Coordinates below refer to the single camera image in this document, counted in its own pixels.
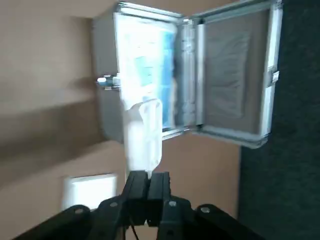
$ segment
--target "beige wall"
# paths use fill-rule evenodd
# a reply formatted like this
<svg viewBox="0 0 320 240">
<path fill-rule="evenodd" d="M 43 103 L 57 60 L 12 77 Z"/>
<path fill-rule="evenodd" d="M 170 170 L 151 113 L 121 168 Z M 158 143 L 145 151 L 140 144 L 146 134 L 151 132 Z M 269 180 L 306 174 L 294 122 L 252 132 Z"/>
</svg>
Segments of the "beige wall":
<svg viewBox="0 0 320 240">
<path fill-rule="evenodd" d="M 137 2 L 189 15 L 230 0 Z M 65 176 L 124 178 L 122 146 L 101 143 L 91 61 L 90 18 L 113 3 L 0 1 L 0 239 L 57 213 Z M 158 170 L 170 171 L 173 193 L 193 206 L 235 216 L 238 156 L 235 145 L 186 135 L 164 143 Z"/>
</svg>

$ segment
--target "dark carpet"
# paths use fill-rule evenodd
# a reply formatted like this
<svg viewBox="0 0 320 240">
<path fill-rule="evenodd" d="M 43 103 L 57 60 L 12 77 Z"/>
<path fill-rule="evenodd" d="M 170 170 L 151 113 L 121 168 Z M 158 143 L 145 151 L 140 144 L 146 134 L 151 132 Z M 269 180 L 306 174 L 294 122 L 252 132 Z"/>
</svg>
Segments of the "dark carpet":
<svg viewBox="0 0 320 240">
<path fill-rule="evenodd" d="M 320 1 L 287 0 L 271 136 L 242 148 L 238 219 L 268 240 L 320 239 Z"/>
</svg>

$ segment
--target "black cable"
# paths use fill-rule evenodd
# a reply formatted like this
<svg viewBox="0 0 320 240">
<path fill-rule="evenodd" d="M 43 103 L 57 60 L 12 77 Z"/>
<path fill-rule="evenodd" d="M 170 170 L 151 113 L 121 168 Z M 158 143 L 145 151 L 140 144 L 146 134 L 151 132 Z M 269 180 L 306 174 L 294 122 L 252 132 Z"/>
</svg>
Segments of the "black cable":
<svg viewBox="0 0 320 240">
<path fill-rule="evenodd" d="M 129 222 L 130 222 L 130 226 L 131 226 L 131 228 L 132 228 L 133 234 L 134 234 L 134 236 L 135 236 L 135 239 L 136 239 L 136 240 L 139 240 L 139 237 L 138 237 L 138 235 L 137 235 L 137 233 L 136 233 L 135 226 L 134 226 L 133 223 L 132 223 L 131 217 L 129 217 Z"/>
</svg>

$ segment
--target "case lid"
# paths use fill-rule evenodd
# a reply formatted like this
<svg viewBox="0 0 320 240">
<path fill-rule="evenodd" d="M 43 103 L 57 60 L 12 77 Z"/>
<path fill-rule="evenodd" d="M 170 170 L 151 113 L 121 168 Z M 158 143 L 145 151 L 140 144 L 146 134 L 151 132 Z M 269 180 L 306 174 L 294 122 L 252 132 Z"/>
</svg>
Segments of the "case lid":
<svg viewBox="0 0 320 240">
<path fill-rule="evenodd" d="M 279 72 L 279 1 L 248 0 L 192 16 L 195 132 L 251 148 L 267 140 Z"/>
</svg>

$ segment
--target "screw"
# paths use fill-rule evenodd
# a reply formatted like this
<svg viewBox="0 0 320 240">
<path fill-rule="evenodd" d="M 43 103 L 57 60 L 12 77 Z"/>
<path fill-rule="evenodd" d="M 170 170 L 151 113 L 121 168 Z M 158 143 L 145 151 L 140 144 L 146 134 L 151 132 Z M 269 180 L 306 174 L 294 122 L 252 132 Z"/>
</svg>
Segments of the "screw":
<svg viewBox="0 0 320 240">
<path fill-rule="evenodd" d="M 76 210 L 74 210 L 75 214 L 82 214 L 84 212 L 84 210 L 82 208 L 78 208 Z"/>
<path fill-rule="evenodd" d="M 202 207 L 202 208 L 201 208 L 201 212 L 203 212 L 203 213 L 205 213 L 205 214 L 208 214 L 208 213 L 210 213 L 210 209 L 205 206 L 205 207 Z"/>
<path fill-rule="evenodd" d="M 170 205 L 171 207 L 175 207 L 175 206 L 177 206 L 177 203 L 176 203 L 175 201 L 170 201 L 170 202 L 169 202 L 169 205 Z"/>
<path fill-rule="evenodd" d="M 116 206 L 118 206 L 118 203 L 116 203 L 115 201 L 110 203 L 110 207 L 116 207 Z"/>
</svg>

